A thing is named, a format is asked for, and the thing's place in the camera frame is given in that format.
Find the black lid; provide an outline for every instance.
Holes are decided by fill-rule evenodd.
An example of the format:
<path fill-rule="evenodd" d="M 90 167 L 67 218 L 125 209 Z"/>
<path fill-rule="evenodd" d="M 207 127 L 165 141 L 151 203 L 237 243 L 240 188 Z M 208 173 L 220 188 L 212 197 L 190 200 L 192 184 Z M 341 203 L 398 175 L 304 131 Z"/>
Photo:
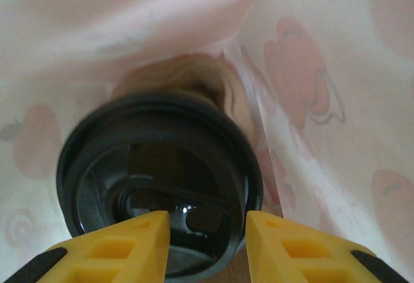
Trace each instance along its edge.
<path fill-rule="evenodd" d="M 247 211 L 263 199 L 239 128 L 178 93 L 129 96 L 91 113 L 65 143 L 56 183 L 73 236 L 168 210 L 170 282 L 219 272 L 243 245 Z"/>

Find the wrapping paper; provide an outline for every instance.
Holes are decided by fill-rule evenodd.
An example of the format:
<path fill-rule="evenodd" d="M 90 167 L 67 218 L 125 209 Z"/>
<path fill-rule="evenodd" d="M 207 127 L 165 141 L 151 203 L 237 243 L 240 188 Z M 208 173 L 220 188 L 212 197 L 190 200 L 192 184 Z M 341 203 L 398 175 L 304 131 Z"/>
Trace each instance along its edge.
<path fill-rule="evenodd" d="M 69 237 L 57 154 L 119 79 L 223 55 L 267 205 L 414 279 L 414 0 L 0 0 L 0 280 Z"/>

